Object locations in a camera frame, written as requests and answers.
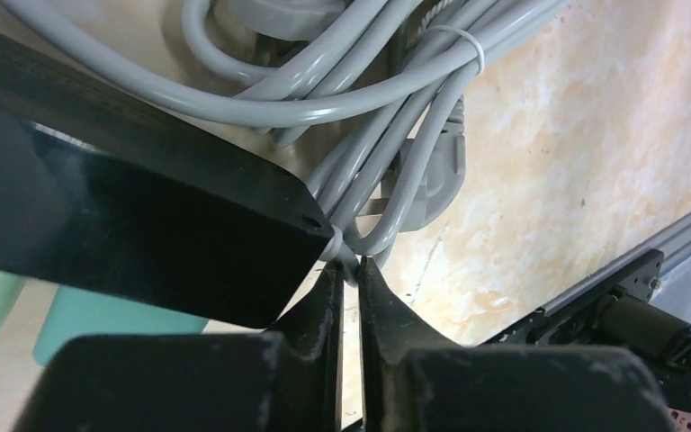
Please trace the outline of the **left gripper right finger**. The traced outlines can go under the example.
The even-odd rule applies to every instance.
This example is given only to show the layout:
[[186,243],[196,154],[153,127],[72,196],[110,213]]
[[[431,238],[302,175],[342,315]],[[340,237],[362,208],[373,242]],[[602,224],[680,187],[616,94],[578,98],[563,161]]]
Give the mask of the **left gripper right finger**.
[[651,371],[612,346],[461,346],[369,257],[358,271],[367,431],[670,431]]

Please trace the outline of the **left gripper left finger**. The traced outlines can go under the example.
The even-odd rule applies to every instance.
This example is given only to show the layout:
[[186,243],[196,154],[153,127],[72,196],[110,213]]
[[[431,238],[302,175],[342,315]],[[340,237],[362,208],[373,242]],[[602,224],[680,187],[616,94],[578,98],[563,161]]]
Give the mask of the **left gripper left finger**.
[[66,343],[17,431],[338,431],[344,276],[259,333],[94,335]]

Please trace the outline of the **black power strip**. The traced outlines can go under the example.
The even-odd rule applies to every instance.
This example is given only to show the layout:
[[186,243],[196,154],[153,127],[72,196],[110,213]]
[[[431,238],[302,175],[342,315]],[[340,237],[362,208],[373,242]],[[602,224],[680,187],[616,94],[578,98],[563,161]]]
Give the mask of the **black power strip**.
[[332,238],[281,167],[0,34],[0,270],[253,329]]

